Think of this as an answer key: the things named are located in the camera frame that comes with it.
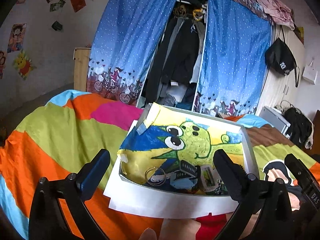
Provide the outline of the left hand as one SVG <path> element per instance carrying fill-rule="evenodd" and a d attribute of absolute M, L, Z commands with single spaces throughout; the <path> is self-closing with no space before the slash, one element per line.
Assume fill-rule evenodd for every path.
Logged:
<path fill-rule="evenodd" d="M 157 235 L 153 229 L 147 228 L 143 231 L 139 240 L 157 240 Z"/>

